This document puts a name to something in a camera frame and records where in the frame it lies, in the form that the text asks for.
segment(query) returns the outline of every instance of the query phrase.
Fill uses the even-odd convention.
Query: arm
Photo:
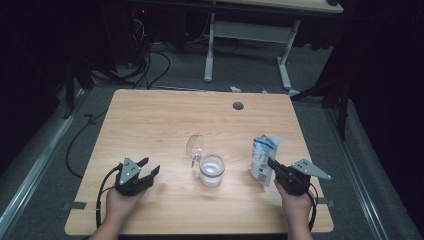
[[[119,232],[125,220],[134,211],[144,193],[145,191],[129,197],[123,196],[114,188],[110,189],[106,197],[106,216],[102,225],[100,225],[90,239],[118,239]]]
[[[289,195],[286,190],[274,180],[275,186],[283,199],[283,211],[287,218],[289,240],[311,240],[309,231],[309,212],[312,203],[306,194],[301,196]]]

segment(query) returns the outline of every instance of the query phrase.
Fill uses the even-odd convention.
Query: wooden table
[[[243,110],[235,110],[241,102]],[[204,186],[199,167],[186,156],[190,136],[203,135],[204,153],[221,155],[226,169],[221,185]],[[281,136],[277,160],[289,165],[310,159],[290,98],[282,94],[116,91],[90,158],[65,230],[89,235],[96,229],[95,202],[105,175],[128,156],[149,157],[143,168],[160,173],[143,196],[122,234],[284,233],[287,224],[275,186],[263,187],[250,173],[253,139]],[[112,186],[112,175],[106,186]],[[321,187],[312,178],[319,195]],[[102,217],[105,211],[102,200]],[[333,222],[318,205],[314,232],[329,232]]]

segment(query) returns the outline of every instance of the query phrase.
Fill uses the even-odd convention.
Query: hole in table
[[[235,102],[235,103],[233,103],[233,108],[235,110],[242,110],[244,108],[244,105],[241,102]]]

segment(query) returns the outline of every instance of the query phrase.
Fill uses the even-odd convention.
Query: glass mug
[[[219,155],[208,154],[199,163],[200,181],[208,187],[218,186],[225,170],[224,160]]]

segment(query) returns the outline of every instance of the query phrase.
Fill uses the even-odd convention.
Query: gray carpet
[[[157,45],[153,50],[165,49]],[[275,51],[281,45],[266,48],[240,47],[232,51],[231,46],[219,47],[215,55],[214,79],[203,82],[205,49],[187,48],[185,51],[168,46],[162,53],[169,57],[169,71],[153,85],[154,88],[179,87],[212,91],[230,91],[236,86],[243,92],[261,92],[262,88],[270,93],[287,93],[282,88]],[[308,47],[294,48],[287,66],[292,86],[305,90],[315,84],[323,64],[331,50],[312,51]],[[148,80],[152,81],[167,67],[167,60],[152,53],[151,69]],[[22,211],[7,239],[81,239],[68,236],[64,226],[69,211],[63,209],[66,203],[73,202],[80,179],[66,168],[65,157],[74,136],[87,124],[85,114],[97,116],[107,109],[113,92],[123,88],[116,84],[97,82],[96,87],[87,95],[85,101],[74,115],[74,121],[60,141],[44,177]],[[345,163],[345,152],[340,146],[338,136],[328,115],[332,111],[322,109],[316,98],[294,102],[302,132],[305,136],[313,161],[332,176],[331,181],[321,181],[326,198],[331,201],[330,213],[335,228],[326,234],[315,234],[315,239],[375,239],[358,194],[349,177]],[[45,124],[20,156],[1,177],[1,203],[3,213],[19,188],[31,166],[42,152],[46,142],[54,135],[54,129],[61,123],[64,105]],[[76,139],[69,154],[71,168],[83,174],[91,151],[100,131],[103,117],[90,125]],[[372,150],[364,133],[353,105],[349,105],[349,118],[346,125],[346,144],[354,159],[361,177],[376,205],[376,211],[384,224],[389,239],[422,239],[415,225],[407,216],[397,193],[382,170],[378,158]],[[282,236],[243,236],[243,239],[280,239]]]

